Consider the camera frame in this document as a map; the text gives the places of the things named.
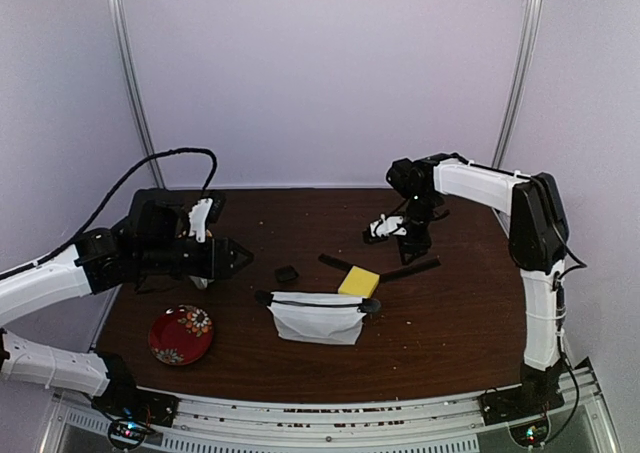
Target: wooden table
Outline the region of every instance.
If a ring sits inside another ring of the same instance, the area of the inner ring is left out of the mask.
[[[451,215],[431,225],[442,266],[380,285],[382,310],[365,319],[355,346],[278,338],[253,293],[337,290],[344,273],[317,261],[338,256],[376,272],[399,268],[394,241],[365,245],[361,231],[397,205],[390,190],[229,191],[215,228],[255,253],[235,278],[198,291],[189,281],[149,281],[157,292],[122,288],[98,349],[120,354],[142,386],[191,395],[269,402],[363,402],[428,398],[519,381],[525,346],[524,293],[493,213],[447,198]],[[297,283],[273,270],[292,264]],[[213,345],[183,367],[158,362],[147,346],[154,319],[194,304],[212,316]]]

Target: yellow sponge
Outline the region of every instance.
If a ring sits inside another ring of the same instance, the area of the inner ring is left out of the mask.
[[[338,293],[370,298],[379,281],[380,275],[353,266],[338,288]]]

